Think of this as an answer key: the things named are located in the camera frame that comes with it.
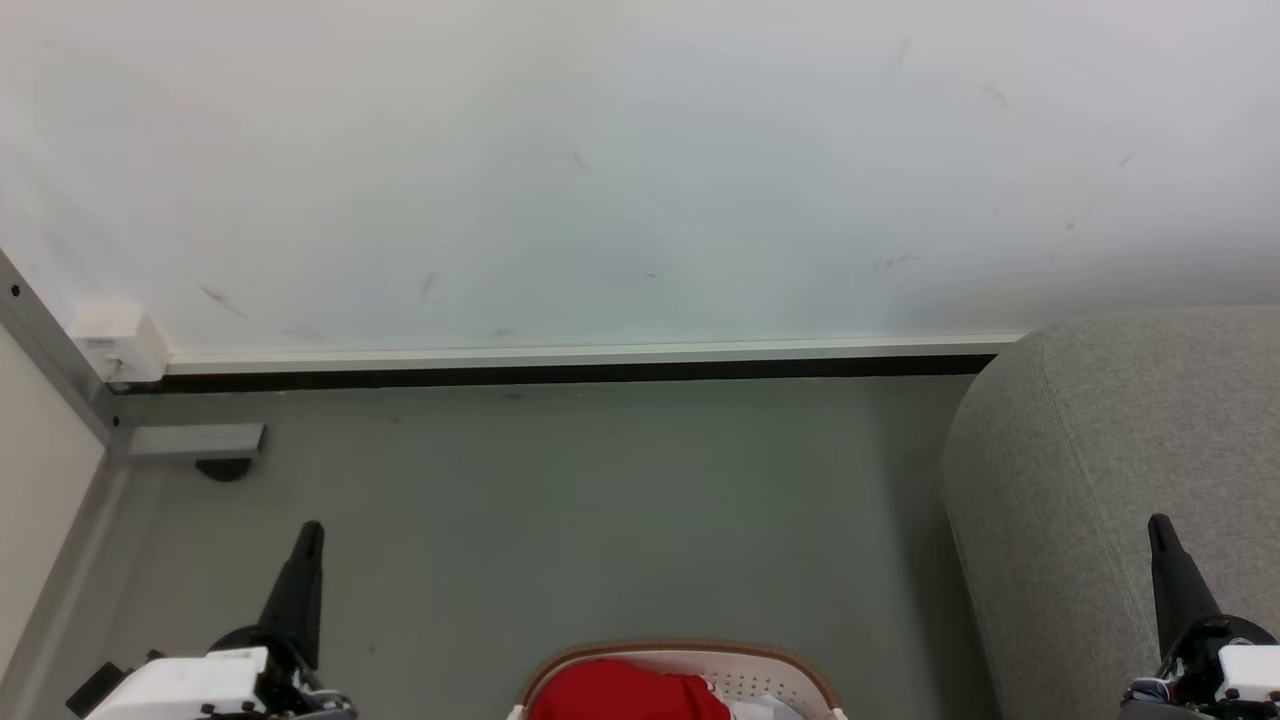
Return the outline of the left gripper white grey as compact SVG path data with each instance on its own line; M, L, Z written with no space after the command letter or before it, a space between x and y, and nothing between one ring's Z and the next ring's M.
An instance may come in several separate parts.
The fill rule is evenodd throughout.
M140 667L104 664L84 683L87 719L356 719L319 669L323 618L320 521L303 523L259 618L206 655L152 653Z

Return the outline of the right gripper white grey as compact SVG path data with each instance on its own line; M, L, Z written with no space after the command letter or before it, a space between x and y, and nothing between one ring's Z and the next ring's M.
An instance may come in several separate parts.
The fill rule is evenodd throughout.
M1158 651L1130 683L1121 719L1276 719L1279 647L1262 626L1222 615L1170 516L1147 524Z

